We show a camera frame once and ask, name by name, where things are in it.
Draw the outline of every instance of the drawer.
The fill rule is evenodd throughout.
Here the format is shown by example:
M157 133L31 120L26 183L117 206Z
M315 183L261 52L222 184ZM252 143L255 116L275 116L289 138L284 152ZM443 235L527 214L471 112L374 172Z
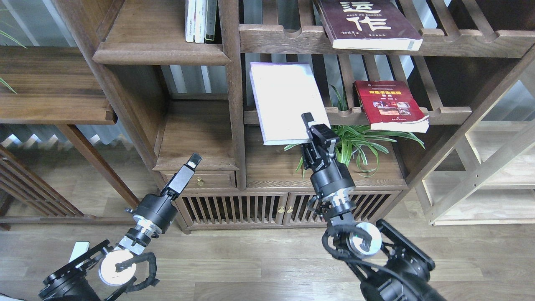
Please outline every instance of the drawer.
M176 171L161 171L165 181L169 181ZM215 170L197 171L186 188L233 188L236 187L234 171Z

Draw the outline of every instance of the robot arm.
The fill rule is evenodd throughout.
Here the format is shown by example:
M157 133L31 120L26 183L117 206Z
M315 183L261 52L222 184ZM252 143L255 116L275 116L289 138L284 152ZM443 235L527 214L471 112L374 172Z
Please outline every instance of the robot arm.
M433 260L384 220L376 225L357 223L351 213L356 206L348 193L354 182L347 167L338 162L335 152L340 138L325 124L317 124L310 113L302 115L311 142L302 144L303 166L312 169L310 177L316 197L309 209L323 216L327 230L322 237L326 251L344 261L361 282L368 301L442 301L428 285ZM317 199L320 209L310 205ZM383 242L386 236L392 243ZM329 238L332 237L332 248ZM382 250L388 261L378 266L363 259Z
M164 234L173 222L178 211L171 202L182 193L201 160L201 156L194 153L159 195L147 194L137 208L127 209L133 214L136 226L130 228L115 247L109 246L109 240L105 240L55 271L43 281L45 288L39 297L49 301L100 301L86 280L87 270L100 261L101 280L119 287L105 301L116 300L124 292L155 286L159 281L156 279L156 257L152 252L143 251L152 238ZM149 276L134 285L136 264L144 261L149 263Z

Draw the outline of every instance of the red book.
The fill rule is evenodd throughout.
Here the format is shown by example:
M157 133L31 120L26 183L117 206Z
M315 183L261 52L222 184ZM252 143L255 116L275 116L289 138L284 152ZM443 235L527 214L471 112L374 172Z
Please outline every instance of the red book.
M355 81L355 89L372 130L425 133L424 115L403 81Z
M314 0L337 49L418 50L422 36L390 0Z

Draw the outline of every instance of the book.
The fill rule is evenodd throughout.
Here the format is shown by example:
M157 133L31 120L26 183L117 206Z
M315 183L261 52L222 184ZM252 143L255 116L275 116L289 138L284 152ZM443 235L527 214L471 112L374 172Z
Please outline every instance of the book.
M208 0L206 7L206 35L204 41L214 41L216 38L216 23L217 23L217 0Z
M207 0L195 0L195 43L203 44L206 36Z
M310 142L301 114L330 127L309 63L250 63L264 145Z
M333 48L420 49L422 36L390 0L314 0Z
M195 36L195 0L186 0L186 42L193 43Z
M409 87L399 80L355 81L355 89L372 130L425 133L424 115Z

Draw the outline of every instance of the spider plant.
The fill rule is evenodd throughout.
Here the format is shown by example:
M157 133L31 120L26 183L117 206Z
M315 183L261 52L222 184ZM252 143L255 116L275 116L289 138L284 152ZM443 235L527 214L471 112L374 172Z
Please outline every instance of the spider plant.
M338 98L338 108L340 110L343 110L343 108L347 110L347 101L345 97L342 97L340 93L338 93L336 87L333 85L331 85L331 87L333 87ZM363 177L371 177L379 169L379 153L388 154L388 148L378 142L397 142L393 137L405 138L414 140L425 148L423 141L410 132L371 130L369 125L333 125L331 128L334 133L340 137L340 142L335 149L338 161L349 166L351 160L354 159L361 172L360 175ZM298 144L287 145L284 150L287 151L296 145ZM375 157L376 166L374 168L364 169L365 166L369 165L369 160L365 152L366 149L369 149ZM303 157L301 157L295 172L301 169L302 166Z
M4 21L1 21L1 22L4 23L4 24L6 24L6 25L8 25L8 26L10 26L10 27L13 27L13 26L7 24L7 23L4 22ZM0 30L0 35L2 35L2 36L4 36L4 37L10 39L11 41L17 43L19 46L22 46L22 47L26 48L26 47L25 47L24 45L22 45L19 41L17 41L17 39L15 39L14 37L10 36L7 32ZM1 77L0 77L0 83L2 83L2 84L3 84L4 86L6 86L9 90L11 90L11 92L13 92L13 93L15 93L15 94L17 93L17 92L16 92L16 91L15 91L15 90L14 90L8 83L7 83L4 79L2 79Z

